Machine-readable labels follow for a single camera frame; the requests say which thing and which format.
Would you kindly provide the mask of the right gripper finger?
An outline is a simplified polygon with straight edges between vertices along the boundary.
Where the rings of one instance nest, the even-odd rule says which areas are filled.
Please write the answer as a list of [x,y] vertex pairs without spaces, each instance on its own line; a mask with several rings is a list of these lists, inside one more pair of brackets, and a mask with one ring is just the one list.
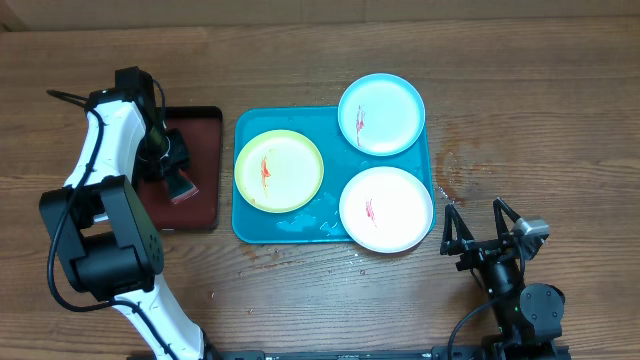
[[453,204],[445,207],[441,250],[468,250],[474,237]]
[[493,201],[493,211],[498,239],[501,241],[509,240],[514,243],[514,236],[507,228],[504,216],[507,216],[514,224],[517,223],[521,216],[500,197]]

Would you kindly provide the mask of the green and red sponge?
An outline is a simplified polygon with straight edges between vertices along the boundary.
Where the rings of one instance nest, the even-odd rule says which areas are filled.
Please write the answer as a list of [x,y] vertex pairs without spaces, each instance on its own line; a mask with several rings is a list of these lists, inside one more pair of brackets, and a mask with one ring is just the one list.
[[169,199],[174,205],[183,202],[199,192],[196,185],[181,169],[166,173],[164,181],[167,185]]

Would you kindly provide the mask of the white plate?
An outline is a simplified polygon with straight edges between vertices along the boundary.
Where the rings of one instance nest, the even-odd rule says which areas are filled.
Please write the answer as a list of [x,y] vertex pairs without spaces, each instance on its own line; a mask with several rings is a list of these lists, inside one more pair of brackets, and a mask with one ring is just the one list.
[[380,166],[354,176],[342,191],[339,216],[347,234],[378,253],[400,253],[421,242],[435,219],[432,197],[409,172]]

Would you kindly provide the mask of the yellow-green plate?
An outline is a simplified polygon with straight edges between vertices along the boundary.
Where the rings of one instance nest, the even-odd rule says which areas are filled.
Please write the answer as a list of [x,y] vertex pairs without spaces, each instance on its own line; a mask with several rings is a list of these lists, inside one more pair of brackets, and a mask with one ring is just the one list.
[[268,213],[301,208],[318,192],[324,162],[316,145],[292,130],[270,130],[240,150],[234,180],[242,198]]

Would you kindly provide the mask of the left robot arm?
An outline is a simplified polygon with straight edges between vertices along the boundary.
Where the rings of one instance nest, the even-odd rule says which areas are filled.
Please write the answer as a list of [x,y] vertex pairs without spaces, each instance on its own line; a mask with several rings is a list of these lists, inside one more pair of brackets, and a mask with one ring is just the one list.
[[162,92],[137,67],[117,70],[113,87],[86,97],[51,91],[84,111],[88,131],[72,174],[39,202],[51,238],[47,283],[71,312],[119,311],[156,359],[217,359],[166,283],[160,235],[135,191],[138,178],[164,182],[173,203],[198,191],[185,174],[182,135],[155,100]]

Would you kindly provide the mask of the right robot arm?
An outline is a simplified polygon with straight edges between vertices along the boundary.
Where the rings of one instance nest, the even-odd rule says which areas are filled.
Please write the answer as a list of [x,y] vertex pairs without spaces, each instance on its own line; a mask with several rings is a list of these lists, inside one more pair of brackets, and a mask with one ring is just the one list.
[[[493,201],[497,237],[478,241],[454,205],[445,207],[442,255],[457,256],[456,268],[471,273],[488,301],[465,315],[452,330],[447,345],[433,349],[439,359],[569,359],[569,348],[558,347],[566,298],[557,287],[525,283],[526,263],[538,254],[550,235],[541,218],[525,218],[506,202]],[[499,332],[478,346],[456,347],[455,339],[473,317],[490,309]]]

